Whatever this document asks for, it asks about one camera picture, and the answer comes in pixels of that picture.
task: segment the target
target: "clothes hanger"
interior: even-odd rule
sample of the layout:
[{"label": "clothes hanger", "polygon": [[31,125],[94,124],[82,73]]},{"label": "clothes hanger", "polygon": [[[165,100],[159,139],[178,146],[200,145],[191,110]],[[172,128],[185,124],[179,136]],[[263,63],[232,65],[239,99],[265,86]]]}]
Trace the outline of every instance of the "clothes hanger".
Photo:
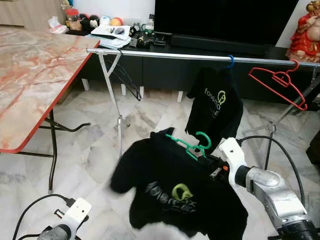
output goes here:
[{"label": "clothes hanger", "polygon": [[191,145],[191,144],[187,143],[186,141],[184,141],[184,140],[182,140],[182,139],[175,138],[175,137],[173,137],[173,136],[171,136],[171,135],[169,135],[169,134],[166,134],[166,136],[169,137],[169,138],[171,138],[173,141],[183,143],[183,144],[186,146],[185,152],[186,152],[187,154],[189,154],[194,160],[198,161],[198,158],[197,158],[194,154],[192,154],[192,153],[190,152],[190,149],[192,149],[192,150],[199,149],[200,152],[202,153],[202,156],[206,157],[205,149],[209,149],[209,148],[211,147],[211,140],[210,140],[210,138],[208,137],[208,135],[206,135],[206,134],[205,134],[204,132],[202,132],[202,131],[197,131],[197,132],[195,133],[195,135],[202,135],[202,136],[204,136],[205,139],[208,141],[208,145],[207,145],[207,146],[203,146],[203,145]]},{"label": "clothes hanger", "polygon": [[[269,69],[265,69],[265,68],[261,68],[261,67],[253,67],[251,69],[251,71],[249,72],[249,76],[252,77],[254,80],[258,81],[260,84],[262,84],[264,87],[266,87],[267,89],[269,89],[270,91],[272,91],[273,93],[277,94],[279,97],[283,98],[284,100],[286,100],[287,102],[289,102],[290,104],[294,105],[296,108],[300,109],[301,111],[304,111],[308,108],[307,104],[306,104],[306,100],[304,95],[299,91],[299,89],[291,82],[291,78],[289,76],[288,73],[290,72],[294,72],[296,71],[300,64],[297,60],[295,59],[291,59],[290,61],[295,62],[295,68],[293,69],[288,69],[286,72],[284,71],[271,71]],[[290,99],[288,99],[287,97],[285,97],[284,95],[282,95],[281,93],[277,92],[276,90],[274,90],[273,88],[271,88],[270,86],[268,86],[267,84],[263,83],[260,79],[258,79],[257,77],[255,77],[253,75],[253,71],[264,71],[267,73],[271,73],[272,74],[272,79],[274,81],[276,81],[277,83],[279,83],[281,86],[287,88],[287,87],[292,87],[300,96],[301,98],[301,103],[298,105],[295,102],[291,101]]]},{"label": "clothes hanger", "polygon": [[235,65],[235,58],[232,55],[228,55],[228,57],[231,58],[232,62],[231,62],[231,65],[227,66],[226,68],[227,69],[232,69],[234,67],[234,65]]}]

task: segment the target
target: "red table edge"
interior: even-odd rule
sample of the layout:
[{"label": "red table edge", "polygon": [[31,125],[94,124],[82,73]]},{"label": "red table edge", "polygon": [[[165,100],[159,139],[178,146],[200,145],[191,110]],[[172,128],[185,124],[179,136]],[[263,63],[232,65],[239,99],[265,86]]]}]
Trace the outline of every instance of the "red table edge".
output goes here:
[{"label": "red table edge", "polygon": [[[94,46],[94,48],[98,47],[100,44],[100,40],[97,42],[97,44]],[[80,70],[83,68],[83,66],[86,64],[86,62],[88,61],[88,59],[90,58],[90,56],[92,55],[92,53],[89,53],[88,56],[86,56],[86,58],[83,60],[83,62],[81,63],[81,65],[78,67],[78,69],[75,71],[75,73],[72,75],[72,77],[70,78],[70,80],[66,83],[66,85],[64,86],[64,88],[61,90],[61,92],[58,94],[58,96],[56,96],[56,98],[53,100],[53,102],[51,103],[51,105],[48,107],[48,109],[43,113],[43,116],[40,118],[40,120],[37,122],[37,124],[34,126],[34,128],[31,130],[31,132],[28,134],[28,136],[25,138],[25,140],[21,143],[21,145],[19,147],[17,147],[16,149],[0,149],[0,153],[9,153],[9,154],[15,154],[20,152],[29,142],[29,140],[33,137],[33,135],[36,133],[36,131],[38,130],[38,128],[40,127],[40,125],[42,124],[42,122],[45,120],[45,118],[48,116],[49,112],[54,108],[54,106],[57,104],[57,102],[59,101],[59,99],[61,98],[61,96],[65,93],[65,91],[67,90],[67,88],[70,86],[70,84],[73,82],[73,80],[76,78],[76,76],[78,75],[78,73],[80,72]]]}]

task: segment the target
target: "marble floor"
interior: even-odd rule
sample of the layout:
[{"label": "marble floor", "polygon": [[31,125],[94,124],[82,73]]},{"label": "marble floor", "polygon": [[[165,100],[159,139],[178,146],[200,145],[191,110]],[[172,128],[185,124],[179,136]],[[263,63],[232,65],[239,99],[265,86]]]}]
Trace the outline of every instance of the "marble floor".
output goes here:
[{"label": "marble floor", "polygon": [[[151,224],[141,230],[129,223],[129,208],[134,189],[117,195],[108,188],[109,179],[118,161],[117,111],[111,102],[104,82],[90,82],[90,91],[76,87],[62,105],[54,108],[55,119],[67,127],[90,122],[91,126],[78,132],[57,131],[58,159],[54,176],[54,192],[67,197],[85,198],[92,204],[88,222],[78,231],[83,240],[185,240],[187,237],[173,226]],[[147,138],[151,131],[175,127],[174,136],[190,143],[195,138],[184,132],[192,100],[184,97],[177,103],[177,92],[146,89],[145,98],[138,102],[129,93],[121,95],[119,85],[114,86],[123,117],[130,122],[124,128],[124,149],[134,141]],[[277,118],[287,107],[282,104],[244,100],[244,114],[238,130],[243,131]],[[277,128],[275,138],[291,155],[300,173],[306,197],[306,209],[316,227],[320,227],[320,170],[312,165],[305,154],[309,142],[320,129],[319,112],[288,115]],[[260,130],[252,134],[266,134]],[[250,166],[262,166],[266,142],[248,140],[242,145]],[[52,152],[50,132],[39,129],[25,147],[26,151]],[[51,159],[16,154],[0,155],[0,231],[1,239],[11,239],[21,212],[35,199],[47,194]],[[280,173],[298,193],[298,185],[285,155],[272,145],[269,169]],[[244,240],[267,239],[275,234],[263,206],[244,189],[241,200],[249,211]],[[40,233],[58,219],[56,209],[67,207],[60,199],[46,199],[32,207],[22,221],[18,236]],[[212,224],[218,221],[212,216]],[[195,240],[208,239],[198,233]]]}]

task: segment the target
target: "television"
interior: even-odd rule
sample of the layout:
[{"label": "television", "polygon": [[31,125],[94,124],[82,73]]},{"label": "television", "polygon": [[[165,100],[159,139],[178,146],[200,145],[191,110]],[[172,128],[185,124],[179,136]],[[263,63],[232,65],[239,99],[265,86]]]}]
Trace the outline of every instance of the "television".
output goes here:
[{"label": "television", "polygon": [[154,31],[275,46],[298,0],[155,0]]}]

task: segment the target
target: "hanging t-shirt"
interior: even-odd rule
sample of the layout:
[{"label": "hanging t-shirt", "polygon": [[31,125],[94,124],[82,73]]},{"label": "hanging t-shirt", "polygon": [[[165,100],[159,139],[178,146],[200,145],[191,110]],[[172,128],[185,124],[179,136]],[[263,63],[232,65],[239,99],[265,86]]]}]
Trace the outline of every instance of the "hanging t-shirt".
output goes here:
[{"label": "hanging t-shirt", "polygon": [[230,69],[203,68],[187,97],[195,99],[185,131],[204,146],[207,140],[196,132],[209,136],[212,146],[206,154],[211,154],[222,138],[236,136],[244,108],[232,86]]},{"label": "hanging t-shirt", "polygon": [[152,132],[136,141],[121,157],[111,188],[125,193],[136,187],[129,220],[140,229],[148,223],[174,225],[189,237],[201,232],[215,240],[240,240],[248,213],[225,181],[211,172],[165,134]]}]

